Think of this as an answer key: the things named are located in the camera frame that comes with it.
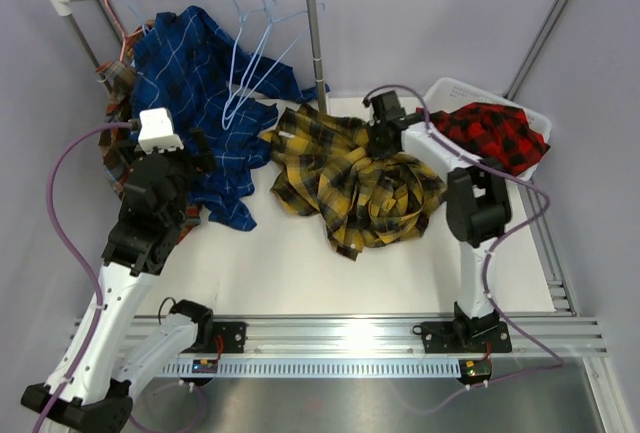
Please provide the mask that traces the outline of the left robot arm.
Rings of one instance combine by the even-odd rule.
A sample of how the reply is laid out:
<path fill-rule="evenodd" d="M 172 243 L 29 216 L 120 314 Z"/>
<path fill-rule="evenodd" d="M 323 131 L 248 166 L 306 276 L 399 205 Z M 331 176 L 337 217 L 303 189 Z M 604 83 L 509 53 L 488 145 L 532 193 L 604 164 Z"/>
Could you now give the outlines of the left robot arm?
<path fill-rule="evenodd" d="M 36 430 L 50 421 L 76 432 L 119 432 L 163 366 L 186 350 L 218 344 L 212 310 L 181 300 L 128 357 L 117 359 L 139 306 L 180 239 L 191 183 L 215 167 L 203 132 L 191 135 L 195 153 L 174 133 L 139 136 L 143 153 L 125 183 L 101 267 L 89 273 L 94 295 L 80 326 L 48 379 L 22 395 L 22 405 L 38 415 Z"/>

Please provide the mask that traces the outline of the yellow black plaid shirt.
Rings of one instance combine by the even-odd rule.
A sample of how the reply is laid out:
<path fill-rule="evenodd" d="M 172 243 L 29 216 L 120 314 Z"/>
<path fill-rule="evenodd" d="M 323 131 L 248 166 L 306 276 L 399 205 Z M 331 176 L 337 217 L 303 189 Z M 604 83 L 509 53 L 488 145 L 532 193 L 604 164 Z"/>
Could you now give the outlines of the yellow black plaid shirt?
<path fill-rule="evenodd" d="M 446 185 L 420 160 L 375 159 L 367 124 L 309 105 L 287 108 L 261 135 L 279 167 L 271 187 L 285 211 L 322 218 L 329 244 L 355 260 L 366 248 L 421 237 Z"/>

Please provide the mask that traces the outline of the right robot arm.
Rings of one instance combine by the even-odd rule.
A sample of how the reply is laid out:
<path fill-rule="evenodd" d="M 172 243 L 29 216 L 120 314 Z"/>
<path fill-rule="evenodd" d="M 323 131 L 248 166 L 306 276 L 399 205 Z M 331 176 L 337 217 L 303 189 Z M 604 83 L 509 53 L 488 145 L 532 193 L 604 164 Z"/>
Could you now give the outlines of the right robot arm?
<path fill-rule="evenodd" d="M 373 120 L 368 125 L 374 158 L 406 152 L 431 163 L 446 182 L 446 221 L 459 242 L 461 286 L 454 317 L 438 336 L 445 351 L 507 353 L 512 350 L 508 327 L 491 303 L 489 247 L 505 235 L 512 210 L 499 164 L 474 159 L 444 139 L 434 127 L 424 132 L 408 120 Z"/>

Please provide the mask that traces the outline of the red black plaid shirt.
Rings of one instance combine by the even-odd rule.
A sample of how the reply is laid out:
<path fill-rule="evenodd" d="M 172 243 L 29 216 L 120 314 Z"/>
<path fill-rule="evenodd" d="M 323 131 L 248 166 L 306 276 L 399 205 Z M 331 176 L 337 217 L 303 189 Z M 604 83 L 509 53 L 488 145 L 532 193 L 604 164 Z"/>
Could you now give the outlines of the red black plaid shirt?
<path fill-rule="evenodd" d="M 498 159 L 512 176 L 523 174 L 550 150 L 521 108 L 474 102 L 451 113 L 431 113 L 430 120 L 462 149 L 481 158 Z"/>

